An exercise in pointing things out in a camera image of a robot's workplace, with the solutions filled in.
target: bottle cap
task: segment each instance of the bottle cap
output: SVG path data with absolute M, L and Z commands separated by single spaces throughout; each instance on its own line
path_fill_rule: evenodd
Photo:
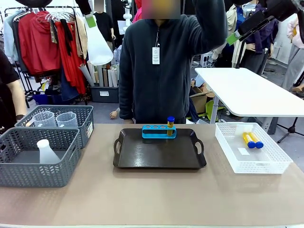
M 256 147 L 256 143 L 253 142 L 253 141 L 250 141 L 250 142 L 248 142 L 247 146 L 248 146 L 250 149 L 253 149 L 253 148 Z
M 262 148 L 264 147 L 264 144 L 263 144 L 262 142 L 257 142 L 257 143 L 256 143 L 256 147 L 257 147 L 258 149 L 262 149 Z
M 44 148 L 44 147 L 47 147 L 47 146 L 49 146 L 49 141 L 47 139 L 40 140 L 37 143 L 38 148 Z
M 168 122 L 174 122 L 174 121 L 175 121 L 175 118 L 173 116 L 168 117 Z

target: black tray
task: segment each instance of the black tray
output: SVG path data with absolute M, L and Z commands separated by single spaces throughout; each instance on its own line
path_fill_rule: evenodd
M 200 154 L 196 143 L 201 145 Z M 121 169 L 198 170 L 207 163 L 204 145 L 192 129 L 177 129 L 175 139 L 143 139 L 141 129 L 122 129 L 114 143 L 113 165 Z

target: white bottle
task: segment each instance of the white bottle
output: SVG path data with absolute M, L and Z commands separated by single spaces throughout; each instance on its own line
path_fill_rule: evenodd
M 40 150 L 40 164 L 57 164 L 60 162 L 58 156 L 50 148 L 47 139 L 40 140 L 37 143 L 37 147 Z

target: gray storage box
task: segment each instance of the gray storage box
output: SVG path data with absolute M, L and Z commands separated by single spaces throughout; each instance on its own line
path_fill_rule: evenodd
M 55 118 L 62 113 L 73 112 L 77 115 L 78 129 L 80 130 L 80 148 L 85 148 L 91 134 L 94 130 L 93 106 L 82 105 L 39 105 L 25 117 L 23 117 L 16 127 L 35 127 L 31 120 L 34 115 L 50 111 L 53 112 Z
M 15 127 L 0 137 L 0 186 L 60 188 L 67 185 L 81 157 L 79 130 Z M 40 164 L 37 142 L 48 139 L 61 159 Z
M 118 87 L 91 87 L 92 101 L 99 103 L 118 103 Z

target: brown tabletop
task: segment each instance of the brown tabletop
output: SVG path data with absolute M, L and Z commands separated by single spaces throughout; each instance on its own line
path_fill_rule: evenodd
M 113 167 L 119 131 L 96 124 L 70 183 L 61 189 L 0 188 L 0 223 L 14 225 L 303 224 L 304 174 L 242 175 L 231 169 L 214 125 L 194 129 L 207 167 L 199 171 L 126 171 Z

